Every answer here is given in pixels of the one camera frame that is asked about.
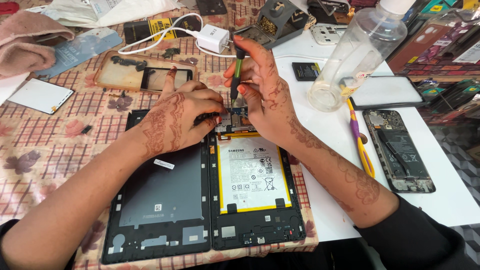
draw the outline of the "smartphone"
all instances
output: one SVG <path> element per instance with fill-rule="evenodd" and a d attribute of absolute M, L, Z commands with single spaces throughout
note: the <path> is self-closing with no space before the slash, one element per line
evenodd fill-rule
<path fill-rule="evenodd" d="M 363 117 L 392 191 L 432 193 L 435 185 L 395 110 L 364 110 Z"/>
<path fill-rule="evenodd" d="M 146 67 L 144 69 L 144 75 L 142 78 L 141 89 L 146 90 L 163 90 L 165 84 L 165 77 L 170 69 L 169 68 L 153 68 Z M 182 84 L 190 81 L 193 77 L 193 72 L 189 69 L 178 69 L 175 75 L 175 89 L 179 88 Z"/>

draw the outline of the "white charger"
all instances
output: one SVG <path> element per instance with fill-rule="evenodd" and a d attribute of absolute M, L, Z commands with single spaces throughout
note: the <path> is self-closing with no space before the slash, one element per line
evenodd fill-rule
<path fill-rule="evenodd" d="M 198 45 L 202 48 L 222 53 L 225 48 L 229 48 L 228 43 L 232 42 L 228 39 L 230 32 L 228 30 L 213 26 L 205 25 L 196 36 Z"/>

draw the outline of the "white cable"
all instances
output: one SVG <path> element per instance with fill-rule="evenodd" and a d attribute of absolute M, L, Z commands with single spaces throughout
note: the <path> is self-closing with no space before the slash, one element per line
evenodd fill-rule
<path fill-rule="evenodd" d="M 174 25 L 176 25 L 181 19 L 183 19 L 183 18 L 185 18 L 185 17 L 187 17 L 187 16 L 192 16 L 192 15 L 193 15 L 193 16 L 197 16 L 197 17 L 200 18 L 200 30 L 201 30 L 201 29 L 204 27 L 204 21 L 203 21 L 202 17 L 201 17 L 199 14 L 197 14 L 197 13 L 185 14 L 185 15 L 181 16 L 180 18 L 178 18 L 177 20 L 175 20 L 169 28 L 167 28 L 167 29 L 165 29 L 165 30 L 162 30 L 162 31 L 160 31 L 160 32 L 157 32 L 157 33 L 155 33 L 155 34 L 153 34 L 153 35 L 151 35 L 151 36 L 149 36 L 149 37 L 146 37 L 146 38 L 144 38 L 144 39 L 142 39 L 142 40 L 139 40 L 139 41 L 137 41 L 137 42 L 135 42 L 135 43 L 132 43 L 132 44 L 130 44 L 130 45 L 127 45 L 127 46 L 121 48 L 120 50 L 118 50 L 118 53 L 119 53 L 119 54 L 124 54 L 124 55 L 134 54 L 134 53 L 138 53 L 138 52 L 141 52 L 141 51 L 146 51 L 146 50 L 148 50 L 148 49 L 151 49 L 151 48 L 153 48 L 153 47 L 156 47 L 156 46 L 163 40 L 163 38 L 165 37 L 165 35 L 167 34 L 167 32 L 170 31 L 170 30 L 181 30 L 181 31 L 185 31 L 185 32 L 187 32 L 187 34 L 190 34 L 190 35 L 192 35 L 192 36 L 194 36 L 194 37 L 196 38 L 196 37 L 198 36 L 198 31 L 190 31 L 190 30 L 188 30 L 188 29 L 183 29 L 183 28 L 179 28 L 179 27 L 174 27 Z M 154 38 L 154 37 L 156 37 L 156 36 L 158 36 L 158 35 L 160 35 L 160 34 L 162 34 L 162 36 L 160 37 L 160 39 L 157 40 L 154 44 L 152 44 L 152 45 L 150 45 L 150 46 L 148 46 L 148 47 L 146 47 L 146 48 L 136 49 L 136 50 L 132 50 L 132 51 L 125 51 L 126 49 L 128 49 L 128 48 L 130 48 L 130 47 L 132 47 L 132 46 L 135 46 L 135 45 L 140 44 L 140 43 L 145 42 L 145 41 L 149 41 L 149 40 L 151 40 L 152 38 Z M 197 41 L 197 40 L 195 41 L 195 45 L 197 46 L 197 48 L 198 48 L 200 51 L 202 51 L 202 52 L 204 52 L 204 53 L 208 53 L 208 54 L 213 55 L 213 56 L 225 57 L 225 58 L 235 58 L 235 57 L 237 57 L 236 55 L 222 55 L 222 54 L 217 54 L 217 53 L 214 53 L 214 52 L 207 51 L 207 50 L 201 48 L 201 47 L 198 45 L 198 41 Z M 275 59 L 279 59 L 279 58 L 283 58 L 283 57 L 300 57 L 300 58 L 307 58 L 307 59 L 320 60 L 320 61 L 327 61 L 327 60 L 328 60 L 327 58 L 318 58 L 318 57 L 304 56 L 304 55 L 298 55 L 298 54 L 280 55 L 280 56 L 276 56 Z"/>
<path fill-rule="evenodd" d="M 190 31 L 190 30 L 186 30 L 186 29 L 178 28 L 178 27 L 173 27 L 173 26 L 176 25 L 181 19 L 183 19 L 183 18 L 185 18 L 185 17 L 187 17 L 187 16 L 192 16 L 192 15 L 197 16 L 197 17 L 200 18 L 200 29 L 202 29 L 203 26 L 204 26 L 204 20 L 202 19 L 202 17 L 201 17 L 199 14 L 197 14 L 197 13 L 185 14 L 185 15 L 183 15 L 182 17 L 180 17 L 180 18 L 178 18 L 177 20 L 175 20 L 175 21 L 172 23 L 172 26 L 170 26 L 169 28 L 167 28 L 167 29 L 165 29 L 165 30 L 162 30 L 162 31 L 160 31 L 160 32 L 158 32 L 158 33 L 155 33 L 155 34 L 153 34 L 153 35 L 151 35 L 151 36 L 149 36 L 149 37 L 147 37 L 147 38 L 144 38 L 144 39 L 142 39 L 142 40 L 139 40 L 139 41 L 137 41 L 137 42 L 135 42 L 135 43 L 132 43 L 132 44 L 130 44 L 130 45 L 127 45 L 127 46 L 121 48 L 121 49 L 118 51 L 119 54 L 133 54 L 133 53 L 138 53 L 138 52 L 141 52 L 141 51 L 145 51 L 145 50 L 151 49 L 151 48 L 157 46 L 157 45 L 163 40 L 163 37 L 167 34 L 167 32 L 170 31 L 170 30 L 172 30 L 172 29 L 183 30 L 183 31 L 185 31 L 185 32 L 187 32 L 187 33 L 189 33 L 189 34 L 192 35 L 192 32 L 194 32 L 194 31 Z M 148 46 L 147 48 L 136 49 L 136 50 L 127 51 L 127 52 L 124 51 L 125 49 L 130 48 L 130 47 L 132 47 L 132 46 L 135 46 L 135 45 L 137 45 L 137 44 L 139 44 L 139 43 L 142 43 L 142 42 L 151 40 L 153 37 L 156 37 L 156 36 L 158 36 L 158 35 L 160 35 L 160 34 L 162 34 L 162 36 L 160 37 L 160 39 L 157 40 L 157 42 L 155 42 L 154 44 Z"/>
<path fill-rule="evenodd" d="M 285 54 L 285 55 L 275 56 L 274 58 L 279 59 L 279 58 L 284 58 L 284 57 L 300 57 L 300 58 L 307 58 L 307 59 L 320 60 L 320 61 L 327 61 L 328 60 L 328 58 L 312 57 L 312 56 L 305 56 L 305 55 L 299 55 L 299 54 Z"/>

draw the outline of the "bottle cap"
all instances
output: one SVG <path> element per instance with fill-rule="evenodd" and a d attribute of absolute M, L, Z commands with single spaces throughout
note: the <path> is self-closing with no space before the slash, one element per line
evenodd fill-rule
<path fill-rule="evenodd" d="M 379 5 L 390 13 L 404 15 L 413 3 L 415 0 L 381 0 Z"/>

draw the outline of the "forearm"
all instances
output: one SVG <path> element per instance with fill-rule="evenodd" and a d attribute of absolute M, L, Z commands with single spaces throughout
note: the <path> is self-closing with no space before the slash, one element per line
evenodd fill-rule
<path fill-rule="evenodd" d="M 303 126 L 292 128 L 287 151 L 298 158 L 356 226 L 373 226 L 398 208 L 398 198 Z"/>
<path fill-rule="evenodd" d="M 143 162 L 133 129 L 33 208 L 2 239 L 12 270 L 63 269 L 92 223 Z"/>

